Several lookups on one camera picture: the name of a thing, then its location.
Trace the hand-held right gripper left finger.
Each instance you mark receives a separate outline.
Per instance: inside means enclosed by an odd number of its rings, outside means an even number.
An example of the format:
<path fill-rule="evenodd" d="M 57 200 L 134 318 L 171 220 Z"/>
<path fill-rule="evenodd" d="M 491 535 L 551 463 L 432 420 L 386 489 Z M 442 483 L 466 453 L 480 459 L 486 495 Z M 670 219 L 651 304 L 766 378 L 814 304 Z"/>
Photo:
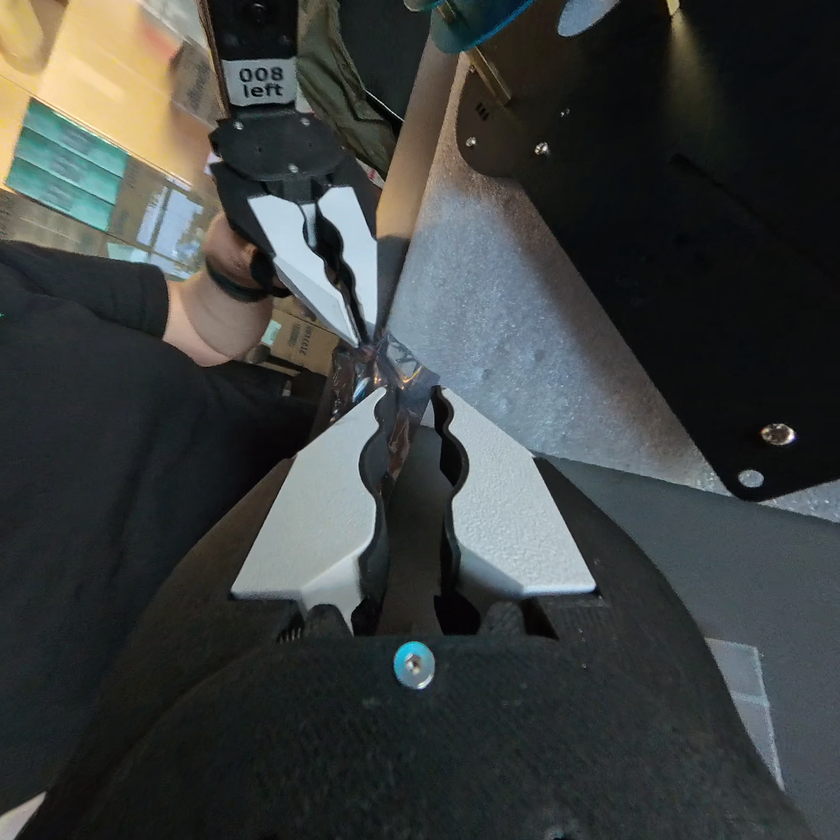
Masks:
<path fill-rule="evenodd" d="M 395 422 L 379 387 L 298 452 L 232 584 L 237 600 L 334 606 L 351 619 L 382 604 L 389 569 L 381 484 Z"/>

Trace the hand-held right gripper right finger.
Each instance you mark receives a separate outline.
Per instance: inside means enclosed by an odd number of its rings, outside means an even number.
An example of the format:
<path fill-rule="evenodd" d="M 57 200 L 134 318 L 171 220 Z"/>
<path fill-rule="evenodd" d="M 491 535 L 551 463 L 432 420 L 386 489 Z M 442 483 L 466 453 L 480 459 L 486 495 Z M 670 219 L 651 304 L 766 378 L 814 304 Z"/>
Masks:
<path fill-rule="evenodd" d="M 591 595 L 596 583 L 532 453 L 447 387 L 434 389 L 446 595 L 473 605 Z"/>

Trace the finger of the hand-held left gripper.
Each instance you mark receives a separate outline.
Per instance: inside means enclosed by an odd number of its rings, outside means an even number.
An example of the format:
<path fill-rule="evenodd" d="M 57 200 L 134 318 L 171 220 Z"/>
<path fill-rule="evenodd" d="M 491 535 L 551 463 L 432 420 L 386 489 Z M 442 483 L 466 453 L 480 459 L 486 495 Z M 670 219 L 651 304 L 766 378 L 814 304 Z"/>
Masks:
<path fill-rule="evenodd" d="M 361 333 L 374 333 L 380 314 L 378 243 L 350 185 L 333 185 L 318 200 L 318 234 L 326 245 L 349 314 Z"/>
<path fill-rule="evenodd" d="M 250 197 L 248 206 L 285 285 L 344 342 L 359 344 L 361 336 L 342 292 L 329 280 L 324 260 L 308 244 L 302 207 L 273 195 Z"/>

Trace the dark parts bag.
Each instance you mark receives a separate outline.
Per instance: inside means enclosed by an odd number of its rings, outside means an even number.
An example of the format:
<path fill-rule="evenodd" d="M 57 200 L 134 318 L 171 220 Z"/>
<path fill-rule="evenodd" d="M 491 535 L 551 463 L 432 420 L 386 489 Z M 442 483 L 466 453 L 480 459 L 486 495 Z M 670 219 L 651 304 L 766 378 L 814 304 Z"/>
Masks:
<path fill-rule="evenodd" d="M 394 485 L 438 382 L 438 375 L 388 331 L 356 349 L 340 342 L 332 352 L 311 436 L 318 436 L 384 387 L 394 402 L 395 419 L 388 437 L 388 476 Z"/>

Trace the blue toy robot arm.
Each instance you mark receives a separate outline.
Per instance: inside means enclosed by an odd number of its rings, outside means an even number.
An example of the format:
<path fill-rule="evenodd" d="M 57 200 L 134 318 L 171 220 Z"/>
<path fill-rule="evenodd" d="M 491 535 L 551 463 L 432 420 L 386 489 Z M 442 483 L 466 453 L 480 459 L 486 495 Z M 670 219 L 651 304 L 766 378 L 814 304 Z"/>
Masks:
<path fill-rule="evenodd" d="M 480 46 L 522 16 L 533 1 L 404 1 L 411 13 L 430 13 L 430 35 L 445 54 Z M 583 33 L 608 15 L 617 1 L 565 1 L 549 11 L 550 31 L 560 37 Z"/>

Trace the person's left hand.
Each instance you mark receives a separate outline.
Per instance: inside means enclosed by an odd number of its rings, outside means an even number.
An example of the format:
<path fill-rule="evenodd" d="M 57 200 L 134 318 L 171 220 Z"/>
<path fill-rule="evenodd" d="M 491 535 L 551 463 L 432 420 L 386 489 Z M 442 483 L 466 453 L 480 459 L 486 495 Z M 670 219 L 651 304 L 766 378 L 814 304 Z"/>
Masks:
<path fill-rule="evenodd" d="M 255 254 L 256 247 L 217 214 L 203 242 L 203 266 L 186 280 L 166 282 L 163 341 L 203 367 L 240 360 L 256 347 L 271 318 L 271 301 L 235 299 L 212 276 L 260 291 L 250 274 Z"/>

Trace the scattered small clear zip bags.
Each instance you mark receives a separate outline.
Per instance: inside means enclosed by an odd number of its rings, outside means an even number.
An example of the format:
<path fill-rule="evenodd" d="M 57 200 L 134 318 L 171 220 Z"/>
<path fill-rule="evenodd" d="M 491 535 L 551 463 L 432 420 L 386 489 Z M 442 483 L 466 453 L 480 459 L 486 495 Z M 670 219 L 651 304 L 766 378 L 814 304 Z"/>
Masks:
<path fill-rule="evenodd" d="M 784 778 L 775 740 L 770 700 L 763 680 L 760 651 L 755 646 L 708 637 L 707 645 L 726 682 L 742 724 L 777 785 Z"/>

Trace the black metal base plate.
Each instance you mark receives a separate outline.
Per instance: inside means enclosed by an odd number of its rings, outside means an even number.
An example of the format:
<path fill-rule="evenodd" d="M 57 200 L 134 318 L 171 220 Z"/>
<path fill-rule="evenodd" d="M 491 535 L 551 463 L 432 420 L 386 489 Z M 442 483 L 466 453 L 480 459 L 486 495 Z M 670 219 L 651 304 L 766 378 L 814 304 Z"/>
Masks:
<path fill-rule="evenodd" d="M 838 2 L 480 2 L 509 99 L 457 139 L 527 194 L 722 484 L 838 480 Z"/>

